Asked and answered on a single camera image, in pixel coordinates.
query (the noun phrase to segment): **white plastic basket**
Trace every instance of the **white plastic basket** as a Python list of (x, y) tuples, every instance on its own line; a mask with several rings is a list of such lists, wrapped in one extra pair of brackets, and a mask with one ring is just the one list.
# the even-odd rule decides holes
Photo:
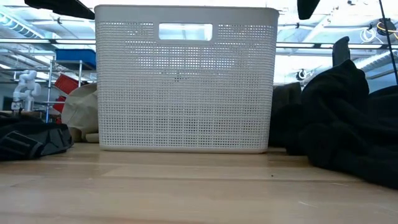
[[(95, 14), (103, 149), (267, 149), (275, 9), (102, 5)], [(192, 24), (211, 28), (198, 40)]]

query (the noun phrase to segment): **wooden table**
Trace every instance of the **wooden table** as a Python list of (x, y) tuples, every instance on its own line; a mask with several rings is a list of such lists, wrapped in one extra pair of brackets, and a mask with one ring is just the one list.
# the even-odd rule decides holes
[(398, 193), (305, 157), (105, 152), (0, 164), (0, 223), (397, 223)]

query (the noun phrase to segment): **ceiling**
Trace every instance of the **ceiling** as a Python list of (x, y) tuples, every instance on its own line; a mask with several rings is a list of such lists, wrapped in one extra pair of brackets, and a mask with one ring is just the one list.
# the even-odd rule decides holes
[[(354, 5), (347, 3), (347, 0), (321, 0), (311, 19), (300, 21), (297, 15), (297, 0), (80, 0), (91, 10), (99, 4), (157, 4), (157, 5), (199, 5), (199, 6), (246, 6), (246, 7), (273, 7), (279, 10), (279, 31), (278, 42), (311, 42), (311, 43), (334, 43), (338, 39), (348, 36), (353, 44), (386, 44), (387, 39), (375, 32), (375, 25), (381, 17), (378, 0), (357, 0)], [(47, 39), (94, 39), (95, 23), (86, 19), (60, 16), (45, 9), (32, 9), (24, 4), (23, 0), (1, 0), (0, 13), (5, 13), (15, 20), (24, 24), (27, 29), (34, 31), (39, 37)], [(384, 10), (387, 17), (398, 26), (398, 1), (383, 0)], [(373, 24), (373, 31), (366, 29), (370, 23)], [(0, 25), (0, 38), (25, 38), (26, 36)], [(35, 55), (39, 60), (46, 63), (53, 55), (56, 48), (91, 48), (94, 45), (27, 45), (8, 44), (8, 47), (21, 52)], [(0, 47), (2, 57), (9, 53)], [(331, 66), (331, 50), (317, 49), (278, 49), (279, 54), (275, 63), (275, 82), (292, 82), (295, 80), (295, 73), (301, 69), (316, 70), (320, 67)], [(383, 53), (380, 50), (353, 50), (351, 56), (372, 57)], [(38, 66), (24, 57), (15, 55), (14, 62), (25, 62), (31, 66)]]

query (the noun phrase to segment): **red object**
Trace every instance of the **red object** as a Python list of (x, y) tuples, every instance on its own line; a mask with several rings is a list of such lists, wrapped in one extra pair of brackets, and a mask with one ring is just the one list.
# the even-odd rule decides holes
[[(66, 99), (67, 99), (67, 98), (64, 97), (64, 96), (59, 96), (55, 101), (62, 101), (62, 102), (65, 102)], [(60, 113), (62, 113), (63, 106), (65, 106), (65, 105), (60, 103), (60, 104), (53, 105), (52, 108), (54, 108), (54, 109), (56, 109), (57, 111), (59, 111)]]
[(61, 74), (55, 82), (55, 87), (69, 95), (70, 92), (79, 87), (79, 81)]

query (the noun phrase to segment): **black cloth pile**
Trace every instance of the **black cloth pile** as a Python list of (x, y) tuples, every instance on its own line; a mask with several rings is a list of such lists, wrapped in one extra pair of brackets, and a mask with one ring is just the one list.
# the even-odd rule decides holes
[(72, 145), (66, 124), (0, 113), (0, 161), (37, 159), (66, 152)]
[[(297, 85), (288, 88), (300, 95)], [(364, 72), (347, 60), (316, 76), (300, 101), (273, 110), (270, 146), (398, 189), (398, 86), (369, 94)]]

